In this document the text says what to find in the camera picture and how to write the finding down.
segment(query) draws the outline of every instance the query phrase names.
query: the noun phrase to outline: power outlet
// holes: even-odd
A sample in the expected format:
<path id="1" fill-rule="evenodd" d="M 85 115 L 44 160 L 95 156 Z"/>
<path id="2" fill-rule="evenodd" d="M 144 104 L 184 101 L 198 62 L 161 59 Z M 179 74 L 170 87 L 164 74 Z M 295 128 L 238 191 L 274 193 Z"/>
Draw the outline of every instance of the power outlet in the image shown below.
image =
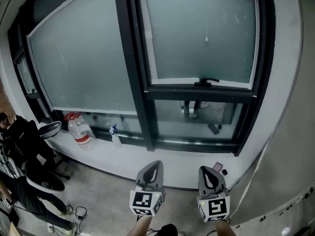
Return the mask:
<path id="1" fill-rule="evenodd" d="M 49 233 L 54 233 L 54 226 L 52 224 L 47 223 L 47 228 Z"/>
<path id="2" fill-rule="evenodd" d="M 8 201 L 8 199 L 4 200 L 4 204 L 5 204 L 6 207 L 8 207 L 8 209 L 11 208 L 11 205 L 10 205 L 10 202 Z"/>

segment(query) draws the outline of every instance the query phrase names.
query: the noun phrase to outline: window frame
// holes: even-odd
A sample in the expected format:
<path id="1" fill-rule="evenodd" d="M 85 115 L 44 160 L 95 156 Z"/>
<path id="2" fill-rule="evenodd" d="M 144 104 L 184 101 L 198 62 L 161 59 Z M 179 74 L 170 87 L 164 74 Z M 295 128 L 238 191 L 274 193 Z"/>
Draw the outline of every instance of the window frame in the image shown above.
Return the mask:
<path id="1" fill-rule="evenodd" d="M 32 20 L 32 5 L 34 1 L 35 0 L 27 0 L 26 3 L 21 6 L 18 16 L 12 24 L 11 29 L 8 31 L 14 68 L 22 91 L 37 120 L 45 123 L 60 120 L 63 124 L 63 129 L 67 130 L 67 123 L 63 119 L 62 111 L 50 111 L 49 104 L 45 99 L 32 65 L 26 35 L 35 27 L 35 23 Z M 235 156 L 238 156 L 255 123 L 268 85 L 275 44 L 274 0 L 267 0 L 268 4 L 265 3 L 265 0 L 259 0 L 260 38 L 252 89 L 214 85 L 210 88 L 194 88 L 189 85 L 149 85 L 146 75 L 147 70 L 145 70 L 147 61 L 144 58 L 145 52 L 139 28 L 139 24 L 141 23 L 141 12 L 139 13 L 137 10 L 137 2 L 139 1 L 115 1 L 127 73 L 142 130 L 142 136 L 120 131 L 118 136 L 122 143 L 143 146 L 146 147 L 148 151 L 162 148 L 204 153 L 233 153 Z M 22 47 L 19 48 L 19 51 L 14 52 L 13 50 L 15 49 L 12 47 L 12 45 L 14 45 L 12 35 L 16 30 L 20 30 Z M 23 81 L 16 65 L 16 62 L 23 57 L 23 55 L 26 58 L 27 66 L 37 93 L 27 94 L 23 86 Z M 31 101 L 35 99 L 40 100 L 43 106 L 40 107 L 39 104 L 31 103 Z M 232 139 L 228 141 L 222 139 L 199 139 L 201 142 L 185 139 L 184 142 L 177 142 L 164 138 L 163 136 L 157 136 L 155 100 L 242 103 L 243 108 Z M 111 141 L 111 135 L 108 129 L 94 127 L 92 130 L 97 138 Z"/>
<path id="2" fill-rule="evenodd" d="M 131 4 L 131 8 L 132 8 L 132 17 L 133 17 L 133 23 L 134 23 L 134 27 L 135 27 L 135 35 L 137 36 L 136 42 L 137 42 L 137 48 L 138 48 L 138 52 L 139 52 L 139 59 L 141 59 L 141 57 L 144 58 L 144 62 L 141 62 L 141 74 L 142 74 L 142 80 L 145 84 L 145 89 L 150 89 L 150 88 L 183 88 L 186 87 L 188 89 L 192 89 L 194 88 L 193 83 L 197 82 L 196 80 L 193 80 L 194 78 L 176 78 L 176 79 L 152 79 L 151 78 L 151 68 L 150 68 L 150 63 L 153 64 L 154 66 L 156 66 L 156 61 L 152 60 L 154 59 L 154 53 L 153 56 L 152 54 L 148 53 L 148 43 L 147 43 L 147 38 L 146 38 L 146 34 L 145 34 L 145 26 L 144 26 L 144 19 L 143 19 L 143 10 L 142 10 L 142 2 L 141 0 L 131 0 L 132 4 Z M 251 71 L 251 76 L 250 76 L 250 80 L 248 83 L 240 83 L 240 82 L 233 82 L 233 81 L 223 81 L 220 80 L 220 82 L 216 82 L 216 81 L 211 81 L 212 83 L 212 87 L 214 88 L 236 88 L 236 89 L 252 89 L 253 88 L 253 82 L 255 81 L 255 75 L 256 75 L 256 70 L 258 67 L 258 54 L 259 54 L 259 50 L 261 50 L 260 48 L 260 38 L 264 38 L 265 35 L 263 34 L 264 29 L 260 29 L 260 16 L 261 13 L 259 13 L 260 10 L 260 2 L 259 0 L 254 0 L 254 4 L 255 4 L 255 24 L 256 24 L 256 35 L 255 35 L 255 45 L 254 45 L 254 54 L 253 54 L 253 64 L 252 64 L 252 71 Z M 150 22 L 150 14 L 148 15 L 148 17 L 146 17 L 146 21 L 149 21 L 147 24 L 151 24 Z M 163 83 L 161 82 L 162 80 L 167 80 L 167 81 L 172 81 L 172 84 L 168 84 L 168 83 Z"/>

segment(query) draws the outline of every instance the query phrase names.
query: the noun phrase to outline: cable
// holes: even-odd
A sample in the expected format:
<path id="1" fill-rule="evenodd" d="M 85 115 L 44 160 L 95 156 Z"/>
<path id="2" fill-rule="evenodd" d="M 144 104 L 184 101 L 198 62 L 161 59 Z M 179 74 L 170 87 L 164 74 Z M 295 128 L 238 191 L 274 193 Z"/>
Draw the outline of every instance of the cable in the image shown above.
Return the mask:
<path id="1" fill-rule="evenodd" d="M 209 236 L 209 234 L 211 234 L 211 233 L 214 233 L 214 232 L 216 232 L 217 230 L 212 230 L 212 231 L 210 231 L 208 234 L 207 234 L 207 236 Z"/>
<path id="2" fill-rule="evenodd" d="M 209 102 L 209 105 L 208 106 L 206 106 L 206 107 L 202 107 L 202 108 L 199 108 L 199 109 L 204 109 L 204 108 L 209 108 L 210 107 L 210 102 Z"/>
<path id="3" fill-rule="evenodd" d="M 222 110 L 223 108 L 225 108 L 225 106 L 226 106 L 226 103 L 223 105 L 223 107 L 221 107 L 220 109 L 216 109 L 216 111 L 220 111 L 220 110 Z"/>
<path id="4" fill-rule="evenodd" d="M 78 213 L 78 208 L 82 208 L 82 209 L 85 210 L 85 213 L 84 213 L 83 216 L 79 216 L 79 215 L 77 214 L 77 213 Z M 76 233 L 76 234 L 81 234 L 81 223 L 82 223 L 82 221 L 84 220 L 84 217 L 87 215 L 88 210 L 87 210 L 85 207 L 83 207 L 83 206 L 78 206 L 78 207 L 75 209 L 75 213 L 72 212 L 72 211 L 69 211 L 69 212 L 72 213 L 72 214 L 74 214 L 77 220 L 80 220 L 80 223 L 79 223 L 79 226 L 78 226 L 79 233 L 77 233 L 77 232 L 75 232 L 75 233 Z"/>
<path id="5" fill-rule="evenodd" d="M 147 234 L 147 236 L 150 235 L 150 234 L 152 234 L 152 233 L 158 233 L 159 230 L 154 230 L 154 229 L 152 229 L 152 228 L 149 228 L 149 229 L 148 229 L 148 232 L 149 232 L 149 233 Z"/>
<path id="6" fill-rule="evenodd" d="M 29 211 L 29 210 L 23 209 L 23 208 L 18 207 L 18 206 L 14 206 L 14 205 L 12 205 L 12 206 L 13 206 L 13 207 L 16 207 L 16 208 L 18 208 L 18 209 L 24 210 L 24 211 L 28 211 L 29 213 L 34 214 L 34 215 L 41 215 L 41 216 L 44 216 L 44 215 L 45 215 L 44 213 L 35 213 L 35 212 L 31 212 L 31 211 Z M 79 215 L 77 214 L 77 213 L 78 213 L 78 208 L 82 208 L 82 209 L 85 210 L 85 213 L 84 213 L 83 216 L 79 216 Z M 79 226 L 78 226 L 78 228 L 77 228 L 77 231 L 78 231 L 78 229 L 79 229 L 79 232 L 76 231 L 75 233 L 76 233 L 76 234 L 81 234 L 81 223 L 82 223 L 82 221 L 84 220 L 84 217 L 87 215 L 88 210 L 87 210 L 85 207 L 83 207 L 83 206 L 77 206 L 77 208 L 75 209 L 75 213 L 72 212 L 72 211 L 67 211 L 67 212 L 74 214 L 75 217 L 76 217 L 76 219 L 77 219 L 77 220 L 80 220 Z"/>
<path id="7" fill-rule="evenodd" d="M 53 231 L 53 233 L 55 233 L 55 230 L 56 230 L 56 231 L 60 232 L 61 234 L 65 235 L 62 231 L 58 230 L 55 227 L 50 226 L 49 228 Z"/>

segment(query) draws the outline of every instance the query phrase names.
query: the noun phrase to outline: concrete floor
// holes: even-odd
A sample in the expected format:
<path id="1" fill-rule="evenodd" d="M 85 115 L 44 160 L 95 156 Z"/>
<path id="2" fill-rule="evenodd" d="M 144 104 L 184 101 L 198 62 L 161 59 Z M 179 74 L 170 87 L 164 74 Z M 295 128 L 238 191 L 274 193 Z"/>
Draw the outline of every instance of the concrete floor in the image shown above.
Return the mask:
<path id="1" fill-rule="evenodd" d="M 88 209 L 81 229 L 84 236 L 125 236 L 133 227 L 136 217 L 129 209 L 129 192 L 133 182 L 113 177 L 70 161 L 66 170 L 71 179 L 65 183 L 66 189 L 58 195 L 66 204 L 74 208 L 84 206 Z M 151 228 L 159 229 L 173 223 L 187 236 L 206 236 L 214 227 L 204 223 L 195 203 L 197 192 L 166 189 L 166 201 L 157 217 L 152 220 Z M 47 202 L 45 205 L 54 213 L 57 210 Z M 51 236 L 47 224 L 26 211 L 17 209 L 20 216 L 19 228 L 35 236 Z M 300 228 L 315 217 L 315 195 L 294 204 L 282 215 L 268 216 L 233 227 L 240 236 L 277 236 L 282 235 L 285 227 L 290 227 L 294 235 Z M 70 221 L 77 222 L 74 215 L 67 215 Z"/>

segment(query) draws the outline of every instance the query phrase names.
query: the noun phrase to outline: sneaker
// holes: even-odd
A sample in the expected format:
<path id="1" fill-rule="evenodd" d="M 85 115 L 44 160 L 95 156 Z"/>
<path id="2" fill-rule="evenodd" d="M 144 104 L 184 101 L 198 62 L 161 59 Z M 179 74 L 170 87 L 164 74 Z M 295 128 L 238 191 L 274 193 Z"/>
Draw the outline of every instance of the sneaker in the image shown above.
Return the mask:
<path id="1" fill-rule="evenodd" d="M 72 229 L 70 231 L 64 231 L 65 236 L 75 236 L 75 232 L 78 229 L 78 225 L 76 223 L 72 223 Z"/>
<path id="2" fill-rule="evenodd" d="M 189 106 L 187 105 L 184 106 L 184 114 L 189 115 Z"/>
<path id="3" fill-rule="evenodd" d="M 66 216 L 67 214 L 72 213 L 72 211 L 73 211 L 72 206 L 66 206 L 65 207 L 65 212 L 59 211 L 59 216 L 61 216 L 61 217 Z"/>
<path id="4" fill-rule="evenodd" d="M 193 110 L 192 118 L 196 119 L 198 117 L 198 109 Z"/>

